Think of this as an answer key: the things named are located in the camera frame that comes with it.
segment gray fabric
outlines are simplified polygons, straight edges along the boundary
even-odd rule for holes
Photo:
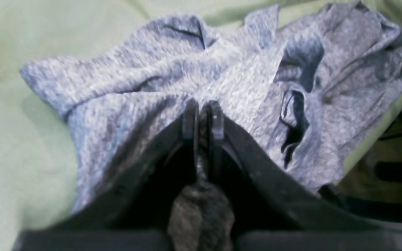
[[[190,98],[218,100],[309,190],[342,178],[343,159],[402,92],[401,29],[359,2],[328,4],[281,29],[278,11],[252,12],[233,32],[166,16],[95,59],[24,66],[29,87],[69,124],[79,162],[73,211],[122,171],[106,168],[120,147],[134,162]],[[174,204],[178,250],[224,245],[233,222],[200,166],[199,183]]]

